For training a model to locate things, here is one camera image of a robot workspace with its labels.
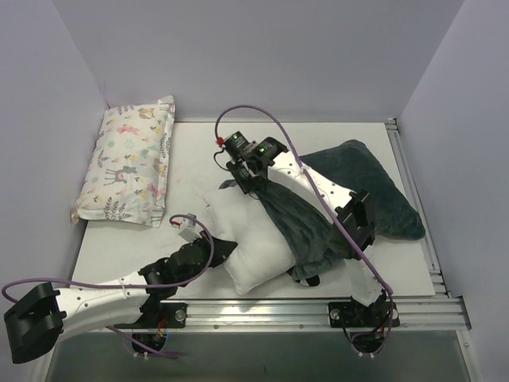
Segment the white pillow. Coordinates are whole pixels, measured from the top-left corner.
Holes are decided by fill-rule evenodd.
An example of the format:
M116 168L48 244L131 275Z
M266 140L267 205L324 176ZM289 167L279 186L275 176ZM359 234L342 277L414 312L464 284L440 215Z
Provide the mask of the white pillow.
M289 245L260 201L235 186L206 193L204 202L211 234L237 243L225 268L238 294L247 294L295 265Z

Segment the dark green plush pillowcase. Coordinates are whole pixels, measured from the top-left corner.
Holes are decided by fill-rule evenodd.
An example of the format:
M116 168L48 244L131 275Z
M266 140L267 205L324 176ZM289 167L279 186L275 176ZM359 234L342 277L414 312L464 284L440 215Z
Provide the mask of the dark green plush pillowcase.
M416 209L395 186L367 146L352 139L339 146L301 156L311 169L348 189L357 204L365 206L374 234L390 240L420 240L425 227ZM294 282L315 287L321 273L342 258L328 239L336 231L312 205L286 187L273 182L256 192L269 218L283 235L295 258L288 272Z

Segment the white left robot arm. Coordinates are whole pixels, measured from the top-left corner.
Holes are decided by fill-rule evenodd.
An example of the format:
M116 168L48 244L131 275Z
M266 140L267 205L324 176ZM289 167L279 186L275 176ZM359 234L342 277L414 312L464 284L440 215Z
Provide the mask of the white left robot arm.
M55 288L33 287L5 313L11 359L24 364L48 353L59 341L106 326L148 328L163 318L163 302L210 267L225 262L234 241L204 237L169 257L109 282Z

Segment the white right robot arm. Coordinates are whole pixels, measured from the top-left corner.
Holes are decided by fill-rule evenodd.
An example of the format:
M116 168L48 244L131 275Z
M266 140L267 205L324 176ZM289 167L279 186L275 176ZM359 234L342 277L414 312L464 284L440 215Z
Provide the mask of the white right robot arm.
M226 167L240 189L261 198L291 247L302 249L296 241L301 237L344 262L354 319L371 325L391 317L393 290L364 252L375 241L371 195L344 188L308 167L290 143L271 137L250 142L240 132L218 143L230 157Z

